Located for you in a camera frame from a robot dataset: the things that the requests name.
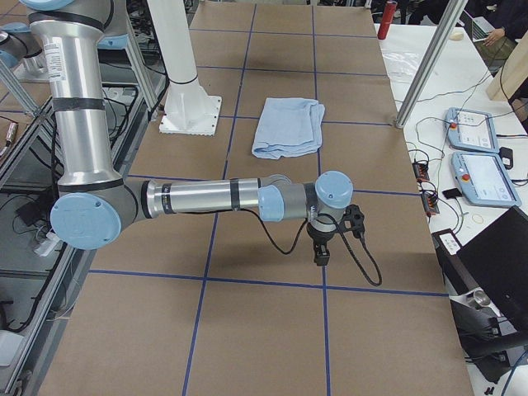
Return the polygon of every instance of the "white table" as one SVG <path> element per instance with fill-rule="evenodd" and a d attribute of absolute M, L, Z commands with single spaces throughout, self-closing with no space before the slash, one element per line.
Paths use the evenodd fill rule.
<path fill-rule="evenodd" d="M 381 40 L 379 45 L 382 51 L 417 54 L 421 60 L 435 29 L 434 26 L 392 25 L 387 39 Z M 450 94 L 417 103 L 404 128 L 406 140 L 409 142 L 409 149 L 414 149 L 414 145 L 416 145 L 418 149 L 427 152 L 431 158 L 440 157 L 441 153 L 439 151 L 418 142 L 416 125 L 418 121 L 426 117 L 436 117 L 443 120 L 446 110 L 450 107 L 461 107 L 464 105 L 465 109 L 486 111 L 494 116 L 512 111 L 506 102 L 491 101 L 488 98 L 486 88 L 492 78 L 489 77 L 488 69 L 469 37 L 464 33 L 464 39 L 461 41 L 450 40 L 445 46 L 420 99 L 431 98 L 443 92 L 464 91 L 481 81 L 481 78 L 486 77 L 488 78 L 475 88 L 473 94 L 473 89 L 471 89 L 465 93 Z M 394 100 L 399 108 L 410 84 L 408 82 L 391 81 L 391 87 Z M 493 122 L 498 134 L 526 134 L 515 114 L 495 118 Z M 429 175 L 438 191 L 457 187 L 450 165 L 450 156 L 454 150 L 449 147 L 449 143 L 444 146 L 446 138 L 445 124 L 438 120 L 426 120 L 419 125 L 419 133 L 421 141 L 437 148 L 444 147 L 444 159 L 442 161 L 433 161 L 429 165 Z M 525 179 L 528 172 L 528 139 L 499 139 L 498 142 L 500 146 L 513 149 L 514 168 L 508 171 L 510 177 L 512 179 Z M 424 158 L 425 156 L 420 153 L 417 156 L 417 159 Z M 516 190 L 523 202 L 521 209 L 528 212 L 528 186 L 519 187 Z M 449 202 L 455 210 L 460 210 L 453 200 Z M 462 243 L 467 243 L 506 211 L 501 208 L 470 205 L 465 198 L 459 198 L 459 203 L 465 213 L 464 225 L 457 234 Z M 439 209 L 441 213 L 431 217 L 429 226 L 432 233 L 441 229 L 454 228 L 457 221 L 455 213 L 446 204 L 440 202 Z M 488 386 L 495 386 L 493 394 L 501 393 L 507 374 L 501 378 L 499 385 L 495 385 L 487 382 L 476 366 L 468 365 L 468 371 L 472 378 L 476 395 L 483 394 L 483 391 Z M 528 366 L 522 366 L 517 369 L 509 385 L 507 396 L 526 396 L 527 389 Z"/>

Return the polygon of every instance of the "red bottle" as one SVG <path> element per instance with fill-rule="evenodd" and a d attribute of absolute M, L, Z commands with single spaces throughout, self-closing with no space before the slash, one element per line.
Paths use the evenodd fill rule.
<path fill-rule="evenodd" d="M 381 23 L 379 24 L 378 39 L 385 40 L 385 37 L 387 37 L 389 26 L 392 23 L 394 13 L 396 12 L 396 6 L 398 6 L 398 2 L 389 0 L 385 3 L 385 11 L 383 12 L 383 18 L 381 18 Z"/>

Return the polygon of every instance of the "folded towel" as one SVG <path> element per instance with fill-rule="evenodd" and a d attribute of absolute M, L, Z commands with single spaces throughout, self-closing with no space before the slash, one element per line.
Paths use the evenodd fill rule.
<path fill-rule="evenodd" d="M 315 153 L 323 143 L 321 121 L 324 106 L 313 99 L 266 99 L 252 153 L 255 157 L 279 159 Z"/>

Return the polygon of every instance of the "person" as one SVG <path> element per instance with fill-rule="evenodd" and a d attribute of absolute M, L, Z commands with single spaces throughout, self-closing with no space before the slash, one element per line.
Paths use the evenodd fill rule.
<path fill-rule="evenodd" d="M 494 45 L 502 37 L 520 39 L 528 30 L 528 0 L 499 0 L 486 16 L 495 29 L 484 41 L 486 46 Z"/>
<path fill-rule="evenodd" d="M 427 16 L 433 23 L 438 25 L 449 0 L 423 0 L 418 3 L 418 8 L 409 17 L 409 25 L 420 25 L 423 18 Z"/>

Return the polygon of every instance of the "black screen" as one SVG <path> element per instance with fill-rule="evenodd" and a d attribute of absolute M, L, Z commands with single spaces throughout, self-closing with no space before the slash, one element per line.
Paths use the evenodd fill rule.
<path fill-rule="evenodd" d="M 513 206 L 457 255 L 511 324 L 528 331 L 528 216 Z"/>

